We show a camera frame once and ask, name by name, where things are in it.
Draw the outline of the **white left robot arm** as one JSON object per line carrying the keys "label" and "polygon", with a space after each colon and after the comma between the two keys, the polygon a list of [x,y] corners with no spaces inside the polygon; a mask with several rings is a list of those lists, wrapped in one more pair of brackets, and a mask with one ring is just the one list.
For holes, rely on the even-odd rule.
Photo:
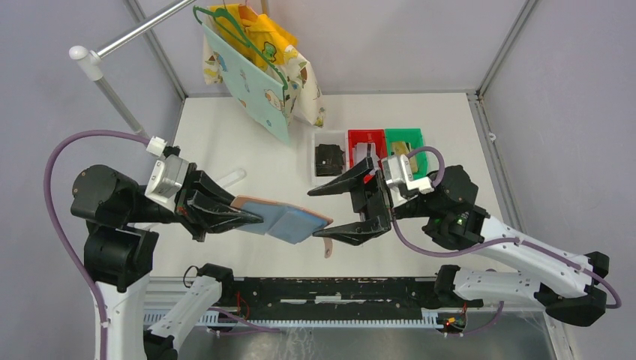
{"label": "white left robot arm", "polygon": [[155,324],[143,325],[146,291],[159,235],[136,222],[182,225],[197,241],[262,218],[232,207],[233,195],[186,163],[171,172],[158,161],[147,185],[104,165],[83,170],[73,185],[71,213],[88,228],[84,269],[95,287],[100,359],[177,359],[193,327],[213,305],[236,295],[233,271],[197,268],[187,292]]}

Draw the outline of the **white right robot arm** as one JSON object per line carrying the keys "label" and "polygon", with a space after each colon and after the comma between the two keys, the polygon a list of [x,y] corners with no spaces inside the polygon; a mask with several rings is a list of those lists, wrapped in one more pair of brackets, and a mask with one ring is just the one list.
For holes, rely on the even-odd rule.
{"label": "white right robot arm", "polygon": [[444,265],[433,297],[443,306],[508,302],[542,308],[572,326],[588,327],[611,307],[605,277],[608,257],[598,251],[576,254],[523,234],[476,205],[478,186],[460,165],[444,166],[416,178],[404,155],[370,157],[312,197],[349,194],[359,221],[318,230],[316,235],[359,246],[398,229],[398,221],[426,218],[424,233],[439,246],[438,258],[476,254],[508,266],[507,272]]}

